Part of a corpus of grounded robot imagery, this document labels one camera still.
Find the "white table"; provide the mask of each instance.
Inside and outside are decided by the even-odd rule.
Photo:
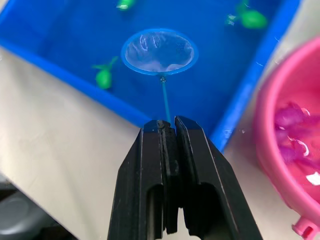
[[[304,1],[268,69],[320,33],[318,1]],[[117,171],[139,129],[2,48],[0,54],[0,171],[80,240],[106,240]],[[254,102],[225,156],[264,240],[298,240],[291,224],[299,216],[256,164]],[[189,238],[180,215],[179,233],[164,239],[197,238]]]

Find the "blue plastic container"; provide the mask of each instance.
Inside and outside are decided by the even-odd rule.
[[[112,88],[103,90],[92,66],[120,56],[137,32],[180,32],[196,45],[198,59],[167,77],[170,113],[197,121],[222,151],[300,3],[250,0],[249,7],[263,14],[268,26],[247,29],[241,21],[226,24],[240,1],[136,0],[120,11],[117,0],[10,0],[0,15],[0,45],[141,127],[166,119],[159,78],[118,61]]]

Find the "green fish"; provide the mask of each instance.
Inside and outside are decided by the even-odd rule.
[[[98,84],[99,88],[101,89],[109,89],[112,86],[112,75],[111,75],[111,68],[112,65],[118,60],[117,56],[114,56],[111,62],[107,65],[94,65],[92,66],[94,69],[100,69],[95,76],[96,83]]]
[[[268,25],[268,20],[256,10],[248,10],[249,0],[243,0],[235,10],[238,16],[229,15],[227,24],[234,24],[235,21],[241,20],[242,25],[247,29],[263,29]]]
[[[129,10],[133,5],[135,5],[135,0],[119,0],[117,8],[121,11]]]

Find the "pink plastic bowl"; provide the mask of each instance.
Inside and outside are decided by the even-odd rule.
[[[320,114],[320,37],[297,49],[268,77],[258,96],[254,120],[259,162],[284,202],[301,215],[293,230],[313,240],[320,233],[320,185],[312,185],[306,175],[316,171],[287,166],[274,132],[275,111],[288,101]],[[314,155],[320,159],[320,136],[316,141],[319,148]]]

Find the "black object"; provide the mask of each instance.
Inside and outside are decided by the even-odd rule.
[[[161,239],[183,208],[191,236],[262,240],[231,165],[188,118],[142,128],[118,171],[108,240]]]

